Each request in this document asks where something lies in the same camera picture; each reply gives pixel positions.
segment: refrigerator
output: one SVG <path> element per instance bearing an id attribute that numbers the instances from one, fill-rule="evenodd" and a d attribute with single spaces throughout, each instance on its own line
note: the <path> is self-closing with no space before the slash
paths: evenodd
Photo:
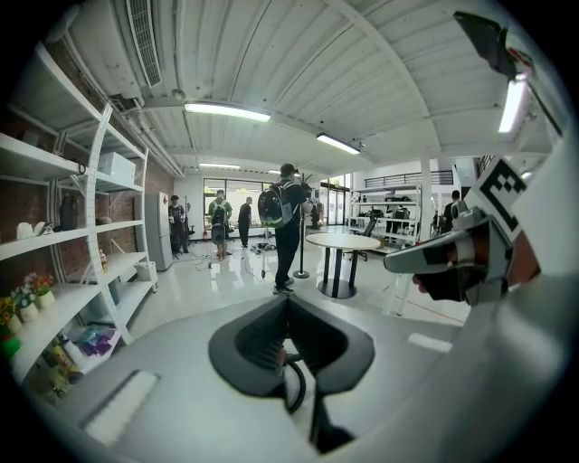
<path id="1" fill-rule="evenodd" d="M 148 257 L 157 265 L 157 271 L 167 270 L 173 264 L 169 230 L 169 195 L 141 194 L 135 198 L 135 217 L 141 220 L 141 201 L 145 201 L 145 233 Z M 143 237 L 137 235 L 137 249 L 144 250 Z"/>

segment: potted plant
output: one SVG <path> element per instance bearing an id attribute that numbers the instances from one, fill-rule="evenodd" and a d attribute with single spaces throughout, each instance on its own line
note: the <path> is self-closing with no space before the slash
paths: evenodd
<path id="1" fill-rule="evenodd" d="M 36 295 L 32 286 L 26 284 L 18 287 L 10 293 L 10 297 L 20 309 L 20 316 L 24 322 L 30 322 L 38 316 L 38 308 L 34 304 Z"/>
<path id="2" fill-rule="evenodd" d="M 12 298 L 0 298 L 0 329 L 3 332 L 2 337 L 15 335 L 22 329 Z"/>
<path id="3" fill-rule="evenodd" d="M 34 282 L 34 294 L 40 308 L 47 308 L 54 304 L 54 294 L 51 290 L 53 284 L 54 278 L 52 275 L 38 277 Z"/>

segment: railing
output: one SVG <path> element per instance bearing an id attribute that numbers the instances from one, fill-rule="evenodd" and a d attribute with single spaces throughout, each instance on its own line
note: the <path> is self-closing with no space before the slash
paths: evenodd
<path id="1" fill-rule="evenodd" d="M 493 155 L 483 156 L 479 159 L 479 162 L 477 162 L 477 177 L 478 178 L 484 172 L 484 170 L 487 168 L 487 166 L 491 163 L 491 161 L 493 159 L 494 159 Z"/>
<path id="2" fill-rule="evenodd" d="M 386 177 L 366 178 L 366 188 L 395 188 L 397 186 L 407 186 L 419 184 L 422 181 L 422 173 L 388 175 Z M 431 172 L 432 184 L 454 184 L 451 170 L 437 170 Z"/>

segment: person in black clothing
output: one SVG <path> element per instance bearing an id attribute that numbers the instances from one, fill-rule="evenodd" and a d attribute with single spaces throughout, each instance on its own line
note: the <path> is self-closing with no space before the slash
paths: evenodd
<path id="1" fill-rule="evenodd" d="M 250 225 L 252 224 L 252 203 L 253 199 L 248 196 L 245 199 L 245 204 L 239 208 L 239 218 L 237 219 L 237 227 L 239 228 L 239 237 L 242 240 L 242 247 L 247 249 L 247 238 L 250 232 Z"/>
<path id="2" fill-rule="evenodd" d="M 311 213 L 312 209 L 301 184 L 296 184 L 295 171 L 296 169 L 294 169 L 291 164 L 284 164 L 280 169 L 280 183 L 282 185 L 293 184 L 286 188 L 283 194 L 284 201 L 291 202 L 291 210 L 294 213 L 291 221 L 275 230 L 275 245 L 278 251 L 278 272 L 275 275 L 273 294 L 283 294 L 285 296 L 293 294 L 293 289 L 288 288 L 288 285 L 293 283 L 293 279 L 290 278 L 288 272 L 290 271 L 291 263 L 299 246 L 300 207 L 304 213 Z"/>
<path id="3" fill-rule="evenodd" d="M 185 232 L 185 208 L 179 204 L 179 196 L 176 194 L 171 196 L 171 204 L 169 204 L 169 223 L 171 224 L 171 241 L 180 243 L 183 252 L 185 254 L 188 253 L 187 234 Z"/>
<path id="4" fill-rule="evenodd" d="M 452 203 L 446 204 L 444 208 L 444 225 L 442 225 L 442 233 L 447 233 L 452 230 L 452 206 L 460 201 L 460 193 L 459 190 L 454 190 L 452 192 Z"/>

